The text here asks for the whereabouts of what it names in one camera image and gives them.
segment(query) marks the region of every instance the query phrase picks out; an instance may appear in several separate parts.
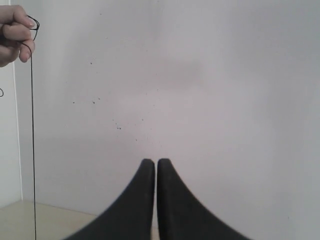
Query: thin wire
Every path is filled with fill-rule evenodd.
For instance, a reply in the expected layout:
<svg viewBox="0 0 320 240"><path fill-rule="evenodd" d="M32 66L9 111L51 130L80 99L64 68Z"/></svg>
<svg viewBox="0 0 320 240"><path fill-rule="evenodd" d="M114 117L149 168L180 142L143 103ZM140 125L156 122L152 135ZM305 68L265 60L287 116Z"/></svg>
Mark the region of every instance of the thin wire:
<svg viewBox="0 0 320 240"><path fill-rule="evenodd" d="M36 28L31 28L30 30L34 30L35 36L33 40L36 39L38 35L38 30L40 27L40 23L34 19L33 17L29 16L30 19L32 19L35 24ZM20 44L26 46L30 51L30 72L31 72L31 111L32 111L32 163L33 163L33 214L34 214L34 240L37 240L37 220L36 220L36 164L35 164L35 114L34 114L34 68L33 68L33 61L32 61L32 51L31 48L23 43L22 41L19 41Z"/></svg>

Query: wall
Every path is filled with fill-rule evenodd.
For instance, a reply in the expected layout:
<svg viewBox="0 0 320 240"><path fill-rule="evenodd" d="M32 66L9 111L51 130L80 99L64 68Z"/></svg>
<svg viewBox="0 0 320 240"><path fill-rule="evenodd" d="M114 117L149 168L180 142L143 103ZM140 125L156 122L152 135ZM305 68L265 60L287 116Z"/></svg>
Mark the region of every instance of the wall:
<svg viewBox="0 0 320 240"><path fill-rule="evenodd" d="M41 24L38 202L98 214L142 158L170 157L201 202L247 236L318 235L320 2L22 4ZM29 69L16 70L27 178Z"/></svg>
<svg viewBox="0 0 320 240"><path fill-rule="evenodd" d="M9 1L0 0L0 5ZM0 68L0 208L21 200L20 159L13 64Z"/></svg>

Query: black object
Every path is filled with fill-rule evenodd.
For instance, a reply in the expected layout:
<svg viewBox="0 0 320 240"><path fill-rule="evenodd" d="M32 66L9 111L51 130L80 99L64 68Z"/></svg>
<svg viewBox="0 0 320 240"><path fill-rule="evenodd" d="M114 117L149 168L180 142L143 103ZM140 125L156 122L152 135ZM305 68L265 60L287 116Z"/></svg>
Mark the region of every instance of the black object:
<svg viewBox="0 0 320 240"><path fill-rule="evenodd" d="M155 164L144 159L119 198L66 240L150 240L154 191Z"/></svg>
<svg viewBox="0 0 320 240"><path fill-rule="evenodd" d="M161 240L249 240L194 197L169 159L157 166L157 213Z"/></svg>

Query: floor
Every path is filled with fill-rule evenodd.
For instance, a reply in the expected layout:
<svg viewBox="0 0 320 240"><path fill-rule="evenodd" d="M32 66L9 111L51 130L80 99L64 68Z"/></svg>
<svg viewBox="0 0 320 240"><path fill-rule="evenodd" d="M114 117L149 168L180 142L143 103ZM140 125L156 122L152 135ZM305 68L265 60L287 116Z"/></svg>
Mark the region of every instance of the floor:
<svg viewBox="0 0 320 240"><path fill-rule="evenodd" d="M36 204L37 240L62 240L81 229L95 215ZM0 236L3 240L34 240L34 207L32 202L16 202L0 208ZM152 229L152 240L159 240L158 229Z"/></svg>

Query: hand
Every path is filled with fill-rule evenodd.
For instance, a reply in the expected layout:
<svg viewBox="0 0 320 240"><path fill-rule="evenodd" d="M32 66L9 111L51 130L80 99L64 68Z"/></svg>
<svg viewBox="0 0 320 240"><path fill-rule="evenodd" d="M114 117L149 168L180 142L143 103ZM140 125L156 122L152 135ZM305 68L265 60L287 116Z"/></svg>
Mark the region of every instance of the hand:
<svg viewBox="0 0 320 240"><path fill-rule="evenodd" d="M18 57L23 63L29 60L35 50L30 31L34 25L21 6L0 6L0 68Z"/></svg>

